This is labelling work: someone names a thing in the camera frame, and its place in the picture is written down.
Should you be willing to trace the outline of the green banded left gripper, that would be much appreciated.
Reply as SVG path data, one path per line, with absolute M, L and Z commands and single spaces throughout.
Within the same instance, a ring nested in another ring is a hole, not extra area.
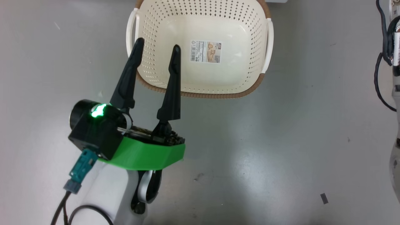
M 110 104 L 120 109 L 120 114 L 129 115 L 135 107 L 134 89 L 137 68 L 142 61 L 144 38 L 136 40 L 121 77 L 116 85 Z M 100 162 L 132 171 L 163 170 L 181 161 L 185 153 L 185 139 L 179 136 L 169 121 L 181 118 L 181 48 L 175 45 L 168 67 L 170 74 L 164 100 L 157 112 L 159 123 L 153 130 L 133 126 L 110 160 L 100 158 Z

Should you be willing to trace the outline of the paper label in basket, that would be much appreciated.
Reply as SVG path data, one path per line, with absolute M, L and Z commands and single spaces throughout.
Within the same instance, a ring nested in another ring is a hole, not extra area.
M 222 42 L 191 40 L 190 61 L 198 63 L 221 63 Z

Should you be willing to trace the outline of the cream perforated laundry basket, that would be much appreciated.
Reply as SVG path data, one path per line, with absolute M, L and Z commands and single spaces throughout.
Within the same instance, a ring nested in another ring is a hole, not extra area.
M 181 48 L 181 95 L 229 99 L 251 94 L 269 67 L 274 27 L 264 0 L 137 0 L 126 26 L 126 51 L 144 38 L 137 81 L 164 93 L 175 45 Z M 190 61 L 190 41 L 222 42 L 221 63 Z

